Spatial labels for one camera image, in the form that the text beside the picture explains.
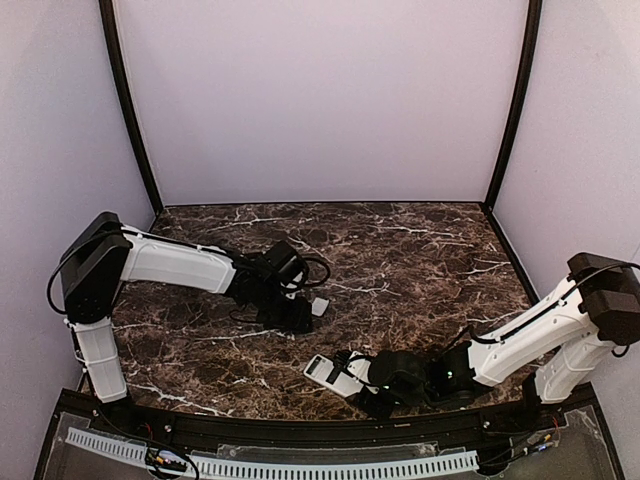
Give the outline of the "white battery cover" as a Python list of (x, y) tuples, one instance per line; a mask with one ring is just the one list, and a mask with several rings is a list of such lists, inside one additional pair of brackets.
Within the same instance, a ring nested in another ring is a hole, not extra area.
[(330, 301), (328, 299), (317, 297), (311, 302), (311, 315), (313, 317), (322, 317), (328, 307), (330, 305)]

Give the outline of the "white red remote control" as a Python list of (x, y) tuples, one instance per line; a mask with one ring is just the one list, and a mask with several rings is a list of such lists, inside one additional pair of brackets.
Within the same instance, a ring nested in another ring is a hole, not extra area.
[(368, 387), (371, 360), (358, 351), (347, 353), (348, 365), (339, 366), (335, 360), (316, 354), (303, 370), (304, 376), (321, 387), (348, 398), (363, 389), (377, 393), (377, 387)]

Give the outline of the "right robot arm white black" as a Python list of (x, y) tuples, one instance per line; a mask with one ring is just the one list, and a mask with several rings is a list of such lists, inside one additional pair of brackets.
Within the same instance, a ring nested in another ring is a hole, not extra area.
[(551, 353), (533, 374), (536, 405), (559, 404), (609, 354), (624, 356), (639, 340), (639, 266), (579, 253), (546, 297), (485, 334), (467, 327), (433, 359), (410, 351), (351, 354), (342, 373), (382, 403), (464, 408), (525, 364)]

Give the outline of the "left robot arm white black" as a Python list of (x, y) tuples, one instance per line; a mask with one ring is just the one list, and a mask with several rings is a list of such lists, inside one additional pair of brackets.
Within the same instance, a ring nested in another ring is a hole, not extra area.
[(257, 310), (269, 329), (309, 333), (328, 307), (310, 301), (310, 259), (284, 241), (265, 252), (237, 253), (151, 235), (99, 214), (62, 255), (51, 275), (61, 282), (63, 304), (51, 308), (71, 328), (93, 391), (102, 403), (127, 397), (112, 314), (124, 283), (158, 282), (231, 298)]

